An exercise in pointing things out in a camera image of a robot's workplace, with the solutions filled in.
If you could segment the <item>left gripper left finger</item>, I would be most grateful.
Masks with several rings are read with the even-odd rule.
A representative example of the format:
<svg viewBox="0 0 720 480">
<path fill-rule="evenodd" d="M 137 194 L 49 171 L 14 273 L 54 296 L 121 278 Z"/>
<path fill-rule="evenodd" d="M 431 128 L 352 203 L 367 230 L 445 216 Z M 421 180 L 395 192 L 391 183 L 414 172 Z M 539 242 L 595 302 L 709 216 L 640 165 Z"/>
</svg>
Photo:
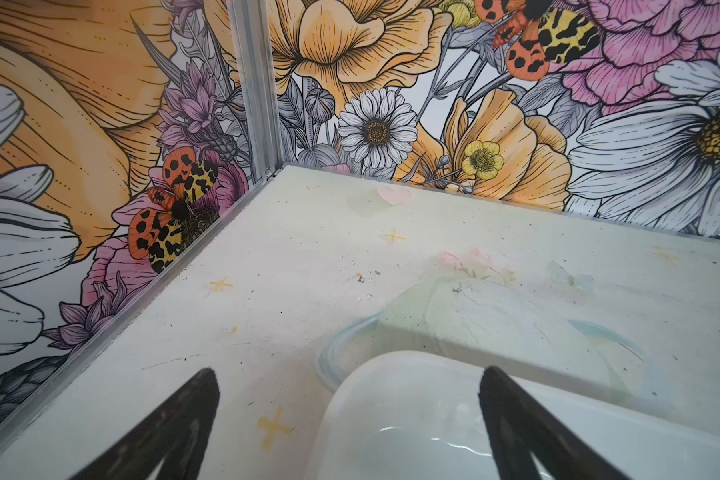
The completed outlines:
<svg viewBox="0 0 720 480">
<path fill-rule="evenodd" d="M 196 479 L 220 401 L 203 368 L 74 479 Z"/>
</svg>

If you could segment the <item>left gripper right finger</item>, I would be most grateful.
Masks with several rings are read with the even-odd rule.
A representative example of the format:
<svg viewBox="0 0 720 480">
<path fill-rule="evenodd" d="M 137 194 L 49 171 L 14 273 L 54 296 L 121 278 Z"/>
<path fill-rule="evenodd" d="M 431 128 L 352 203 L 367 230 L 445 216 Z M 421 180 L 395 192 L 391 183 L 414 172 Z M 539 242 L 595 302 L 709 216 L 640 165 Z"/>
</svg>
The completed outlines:
<svg viewBox="0 0 720 480">
<path fill-rule="evenodd" d="M 501 479 L 626 477 L 500 368 L 484 370 L 478 400 Z"/>
</svg>

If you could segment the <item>clear plastic lid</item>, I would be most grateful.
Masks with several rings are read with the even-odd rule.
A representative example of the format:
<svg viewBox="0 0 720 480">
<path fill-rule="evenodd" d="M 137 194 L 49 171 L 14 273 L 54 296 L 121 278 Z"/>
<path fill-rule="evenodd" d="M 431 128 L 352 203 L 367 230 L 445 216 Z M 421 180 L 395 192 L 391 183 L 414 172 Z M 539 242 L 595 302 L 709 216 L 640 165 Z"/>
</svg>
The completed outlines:
<svg viewBox="0 0 720 480">
<path fill-rule="evenodd" d="M 568 319 L 547 300 L 488 280 L 440 277 L 412 286 L 378 313 L 330 336 L 316 370 L 330 390 L 361 364 L 415 351 L 595 399 L 643 407 L 666 385 L 634 342 L 585 320 Z"/>
</svg>

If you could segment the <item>white plastic bin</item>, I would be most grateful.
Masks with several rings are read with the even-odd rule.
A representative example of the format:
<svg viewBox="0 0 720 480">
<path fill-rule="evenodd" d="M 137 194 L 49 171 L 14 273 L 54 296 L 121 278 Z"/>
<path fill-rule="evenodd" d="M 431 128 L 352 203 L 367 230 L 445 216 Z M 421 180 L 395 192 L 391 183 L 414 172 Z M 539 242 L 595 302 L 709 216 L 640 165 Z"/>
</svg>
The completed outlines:
<svg viewBox="0 0 720 480">
<path fill-rule="evenodd" d="M 720 479 L 720 438 L 542 384 L 404 351 L 336 390 L 310 479 Z"/>
</svg>

